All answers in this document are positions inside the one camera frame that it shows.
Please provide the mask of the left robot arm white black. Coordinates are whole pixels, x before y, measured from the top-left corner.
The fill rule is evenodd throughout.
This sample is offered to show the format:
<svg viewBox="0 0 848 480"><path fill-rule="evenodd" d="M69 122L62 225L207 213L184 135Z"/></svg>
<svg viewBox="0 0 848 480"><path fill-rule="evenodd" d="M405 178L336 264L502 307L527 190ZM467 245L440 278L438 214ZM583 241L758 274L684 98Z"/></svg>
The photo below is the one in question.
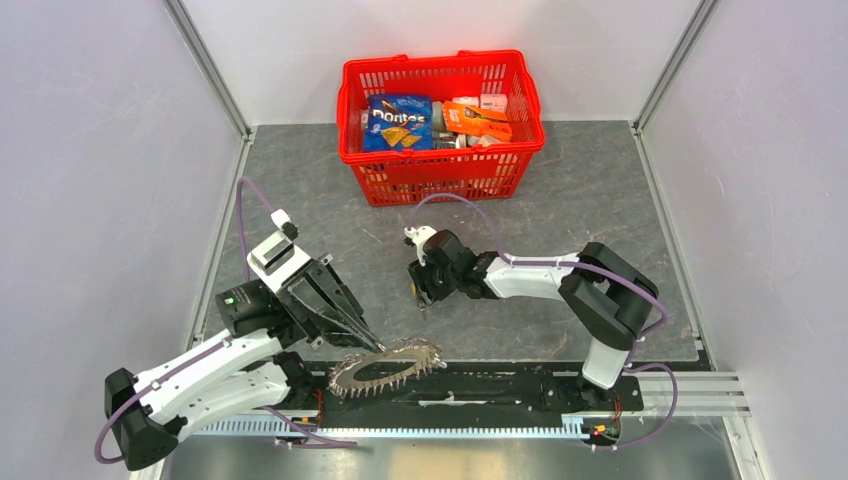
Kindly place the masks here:
<svg viewBox="0 0 848 480"><path fill-rule="evenodd" d="M316 386L291 349L300 341L384 351L330 255L314 258L293 247L246 260L255 279L215 298L222 332L152 369L107 376L97 462L142 470L220 420L280 403L304 407Z"/></svg>

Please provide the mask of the yellow tag key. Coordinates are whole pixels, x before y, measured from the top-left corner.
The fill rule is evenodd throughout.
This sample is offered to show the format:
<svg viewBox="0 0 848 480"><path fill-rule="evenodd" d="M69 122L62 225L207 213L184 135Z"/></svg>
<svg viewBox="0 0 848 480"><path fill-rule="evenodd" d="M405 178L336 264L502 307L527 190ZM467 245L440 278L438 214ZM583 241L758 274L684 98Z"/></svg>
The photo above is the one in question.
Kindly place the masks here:
<svg viewBox="0 0 848 480"><path fill-rule="evenodd" d="M427 320L427 299L426 295L419 289L417 283L413 281L411 283L411 290L415 297L416 308L420 312L422 319L424 321Z"/></svg>

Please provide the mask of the metal disc with keyrings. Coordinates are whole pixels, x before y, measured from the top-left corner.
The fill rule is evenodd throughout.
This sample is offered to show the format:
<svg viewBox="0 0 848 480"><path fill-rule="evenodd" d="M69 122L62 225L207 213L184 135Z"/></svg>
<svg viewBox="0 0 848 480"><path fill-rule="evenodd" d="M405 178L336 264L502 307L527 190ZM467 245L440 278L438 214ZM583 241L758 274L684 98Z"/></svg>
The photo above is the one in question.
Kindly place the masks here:
<svg viewBox="0 0 848 480"><path fill-rule="evenodd" d="M328 372L328 390L340 399L394 391L446 366L442 349L420 338L398 339L379 353L353 354Z"/></svg>

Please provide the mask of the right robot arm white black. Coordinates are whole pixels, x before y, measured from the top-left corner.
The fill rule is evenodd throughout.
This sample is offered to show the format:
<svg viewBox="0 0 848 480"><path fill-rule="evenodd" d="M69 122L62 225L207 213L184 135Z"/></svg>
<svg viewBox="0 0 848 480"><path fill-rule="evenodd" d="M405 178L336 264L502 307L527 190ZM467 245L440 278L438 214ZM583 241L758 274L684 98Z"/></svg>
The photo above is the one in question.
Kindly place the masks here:
<svg viewBox="0 0 848 480"><path fill-rule="evenodd" d="M651 312L667 315L656 285L602 243L589 242L577 253L557 257L521 257L476 254L447 229L408 227L404 234L416 253L408 272L423 306L454 292L471 299L565 303L591 336L577 382L579 400L591 409L616 398L616 383Z"/></svg>

